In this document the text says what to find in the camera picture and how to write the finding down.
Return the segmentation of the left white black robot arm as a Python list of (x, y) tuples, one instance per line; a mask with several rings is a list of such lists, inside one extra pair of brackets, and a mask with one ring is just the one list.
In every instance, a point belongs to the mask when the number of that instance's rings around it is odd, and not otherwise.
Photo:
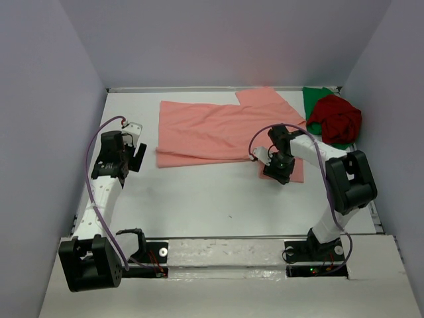
[(71, 240), (60, 243), (58, 256), (71, 292), (116, 288), (128, 261), (147, 253), (142, 229), (112, 233), (115, 204), (130, 172), (140, 170), (146, 145), (139, 124), (101, 134), (101, 148), (87, 177), (89, 201)]

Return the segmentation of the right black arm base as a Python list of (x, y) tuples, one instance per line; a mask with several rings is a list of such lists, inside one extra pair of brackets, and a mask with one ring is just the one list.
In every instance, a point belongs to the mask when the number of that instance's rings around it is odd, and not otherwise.
[(309, 249), (305, 240), (284, 242), (282, 259), (287, 264), (288, 278), (344, 277), (348, 278), (341, 239), (326, 244), (318, 250)]

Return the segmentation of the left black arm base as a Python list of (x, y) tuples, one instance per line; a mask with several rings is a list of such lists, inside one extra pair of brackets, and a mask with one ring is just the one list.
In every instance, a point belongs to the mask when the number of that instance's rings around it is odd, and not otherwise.
[(167, 278), (167, 256), (160, 255), (167, 251), (166, 242), (147, 242), (145, 247), (138, 247), (138, 250), (129, 257), (129, 269), (126, 270), (119, 254), (106, 240), (105, 260), (101, 265), (105, 267), (105, 274), (111, 277), (115, 285), (122, 278)]

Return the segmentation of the pink t shirt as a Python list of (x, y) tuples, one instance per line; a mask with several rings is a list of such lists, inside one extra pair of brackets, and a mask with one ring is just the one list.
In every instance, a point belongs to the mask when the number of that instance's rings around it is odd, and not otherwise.
[(306, 127), (306, 120), (271, 87), (239, 91), (236, 97), (236, 105), (162, 101), (156, 165), (247, 161), (250, 148), (272, 143), (261, 128), (277, 123), (290, 124), (289, 131)]

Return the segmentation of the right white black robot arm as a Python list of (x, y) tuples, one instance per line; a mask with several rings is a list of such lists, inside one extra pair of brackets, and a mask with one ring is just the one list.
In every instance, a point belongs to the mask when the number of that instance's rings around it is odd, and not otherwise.
[(285, 185), (293, 178), (295, 161), (302, 159), (319, 169), (328, 201), (326, 211), (309, 229), (307, 238), (286, 243), (282, 254), (285, 261), (344, 261), (347, 254), (341, 235), (346, 232), (347, 223), (378, 194), (365, 153), (333, 148), (292, 125), (272, 125), (267, 135), (275, 151), (259, 146), (250, 154), (252, 160), (263, 163), (262, 173)]

